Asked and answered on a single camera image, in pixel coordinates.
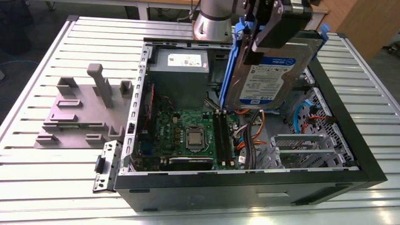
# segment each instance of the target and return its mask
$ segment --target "slotted aluminum surface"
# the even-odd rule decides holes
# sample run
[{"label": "slotted aluminum surface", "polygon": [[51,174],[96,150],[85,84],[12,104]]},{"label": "slotted aluminum surface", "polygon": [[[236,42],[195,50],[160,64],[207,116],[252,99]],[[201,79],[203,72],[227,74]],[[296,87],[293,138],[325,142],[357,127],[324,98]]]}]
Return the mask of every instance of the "slotted aluminum surface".
[{"label": "slotted aluminum surface", "polygon": [[191,25],[81,17],[67,22],[0,127],[0,221],[57,224],[400,224],[399,106],[336,34],[319,60],[388,181],[313,206],[136,213],[117,194],[92,194],[99,149],[36,150],[60,76],[92,83],[91,62],[111,83],[135,83],[143,37],[191,39]]}]

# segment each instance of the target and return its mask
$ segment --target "ram slot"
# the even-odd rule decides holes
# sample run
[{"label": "ram slot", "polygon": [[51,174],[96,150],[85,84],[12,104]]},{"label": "ram slot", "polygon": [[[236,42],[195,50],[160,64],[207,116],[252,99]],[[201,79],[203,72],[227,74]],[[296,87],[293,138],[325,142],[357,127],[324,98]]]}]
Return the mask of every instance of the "ram slot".
[{"label": "ram slot", "polygon": [[215,147],[217,152],[217,162],[219,164],[221,164],[225,161],[225,157],[224,157],[223,143],[220,137],[220,115],[216,113],[212,115],[212,125],[213,125],[213,141],[215,141]]},{"label": "ram slot", "polygon": [[227,115],[225,114],[223,114],[220,116],[220,134],[221,134],[221,140],[223,140],[225,165],[231,165],[232,152],[231,152],[231,144],[229,144],[229,128],[228,128],[228,122],[227,122]]}]

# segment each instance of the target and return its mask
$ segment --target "hard disk drive label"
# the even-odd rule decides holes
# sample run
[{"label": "hard disk drive label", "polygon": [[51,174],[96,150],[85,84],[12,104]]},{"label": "hard disk drive label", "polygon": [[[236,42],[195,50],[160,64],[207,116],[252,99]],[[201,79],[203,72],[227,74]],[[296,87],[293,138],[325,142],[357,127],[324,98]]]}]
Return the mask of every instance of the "hard disk drive label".
[{"label": "hard disk drive label", "polygon": [[240,102],[263,105],[273,101],[283,86],[281,76],[295,66],[296,59],[264,57],[259,65],[252,65],[240,94]]}]

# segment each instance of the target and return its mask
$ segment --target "green circuit board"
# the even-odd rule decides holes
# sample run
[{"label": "green circuit board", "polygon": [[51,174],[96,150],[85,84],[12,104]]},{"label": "green circuit board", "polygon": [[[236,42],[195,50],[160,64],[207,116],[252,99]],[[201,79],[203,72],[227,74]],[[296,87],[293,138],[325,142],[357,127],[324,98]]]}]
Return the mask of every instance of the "green circuit board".
[{"label": "green circuit board", "polygon": [[[221,165],[217,163],[217,149],[215,143],[213,119],[212,112],[205,111],[163,111],[157,113],[153,157],[177,156],[192,157],[201,156],[213,159],[213,169],[236,169],[237,165]],[[237,123],[235,114],[227,115],[228,129]],[[201,133],[201,141],[193,145],[196,149],[188,147],[191,145],[191,132]]]}]

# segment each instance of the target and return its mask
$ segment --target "motherboard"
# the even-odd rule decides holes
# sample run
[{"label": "motherboard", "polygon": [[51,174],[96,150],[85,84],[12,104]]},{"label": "motherboard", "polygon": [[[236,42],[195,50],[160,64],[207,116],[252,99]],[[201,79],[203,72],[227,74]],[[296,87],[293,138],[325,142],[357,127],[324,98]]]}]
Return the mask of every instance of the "motherboard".
[{"label": "motherboard", "polygon": [[209,111],[157,112],[153,142],[143,141],[140,145],[144,169],[157,171],[163,164],[173,163],[209,166],[204,168],[207,170],[236,169],[239,165],[231,138],[236,128],[235,114]]}]

